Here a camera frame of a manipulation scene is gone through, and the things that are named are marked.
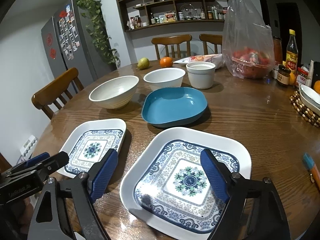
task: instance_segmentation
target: wooden table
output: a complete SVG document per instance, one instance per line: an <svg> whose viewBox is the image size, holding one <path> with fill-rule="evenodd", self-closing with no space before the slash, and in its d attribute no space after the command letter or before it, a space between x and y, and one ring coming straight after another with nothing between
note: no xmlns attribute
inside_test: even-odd
<svg viewBox="0 0 320 240"><path fill-rule="evenodd" d="M159 68L158 61L151 62L146 70L136 70L136 64L122 67L91 84L60 110L45 129L35 154L57 153L71 132L81 123L90 120L121 118L127 131L119 164L108 186L108 193L94 204L95 209L113 240L172 239L147 226L132 216L122 205L119 186L149 142L161 129L147 124L141 118L141 108L151 92L143 76ZM132 101L120 110L107 110L89 100L89 93L101 83L125 75L140 78ZM189 86L188 75L183 86ZM292 239L302 234L320 208L320 194L303 166L304 152L311 154L320 166L320 130L311 126L296 113L289 102L292 88L280 87L275 80L250 80L233 77L226 68L217 70L215 84L202 91L210 111L194 125L193 129L232 138L242 143L252 159L252 179L267 176L273 180L284 205ZM71 201L68 202L70 218L78 230Z"/></svg>

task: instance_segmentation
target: tangerine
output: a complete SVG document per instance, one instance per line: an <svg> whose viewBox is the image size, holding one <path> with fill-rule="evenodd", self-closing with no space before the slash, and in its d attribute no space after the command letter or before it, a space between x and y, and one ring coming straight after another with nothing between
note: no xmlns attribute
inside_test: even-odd
<svg viewBox="0 0 320 240"><path fill-rule="evenodd" d="M165 68L165 67L172 67L173 65L173 59L172 57L163 57L161 60L160 60L160 66L162 68Z"/></svg>

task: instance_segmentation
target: refrigerator door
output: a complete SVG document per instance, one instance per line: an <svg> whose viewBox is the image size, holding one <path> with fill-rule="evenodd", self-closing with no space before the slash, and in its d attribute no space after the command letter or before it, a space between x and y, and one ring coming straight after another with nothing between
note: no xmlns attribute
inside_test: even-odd
<svg viewBox="0 0 320 240"><path fill-rule="evenodd" d="M54 14L54 23L57 29L62 55L67 68L76 67L79 71L78 78L84 87L98 79L91 61L86 58L86 45L82 42L72 0L68 0L63 7Z"/></svg>
<svg viewBox="0 0 320 240"><path fill-rule="evenodd" d="M57 35L55 33L53 17L51 17L41 29L41 36L52 74L54 78L57 78L67 70L67 67L62 56L60 44L57 40ZM68 91L72 95L75 95L77 93L76 87L73 82L70 84Z"/></svg>

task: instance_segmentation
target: doorway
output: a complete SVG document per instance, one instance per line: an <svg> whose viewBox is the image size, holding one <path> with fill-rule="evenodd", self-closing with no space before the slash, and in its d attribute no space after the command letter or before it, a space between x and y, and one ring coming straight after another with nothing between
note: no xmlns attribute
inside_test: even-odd
<svg viewBox="0 0 320 240"><path fill-rule="evenodd" d="M287 45L289 42L289 29L296 32L296 42L298 47L298 66L301 65L302 55L302 29L299 8L296 3L277 3L279 14L280 37L282 39L283 58L286 58Z"/></svg>

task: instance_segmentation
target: hanging plant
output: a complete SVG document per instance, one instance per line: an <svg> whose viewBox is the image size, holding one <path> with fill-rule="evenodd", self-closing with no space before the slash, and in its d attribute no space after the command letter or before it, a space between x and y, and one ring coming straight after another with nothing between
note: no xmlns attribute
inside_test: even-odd
<svg viewBox="0 0 320 240"><path fill-rule="evenodd" d="M76 3L79 8L86 11L81 15L92 21L92 25L86 25L86 29L102 59L109 64L116 63L119 58L114 55L116 49L111 49L108 41L111 38L107 34L102 17L101 0L76 0Z"/></svg>

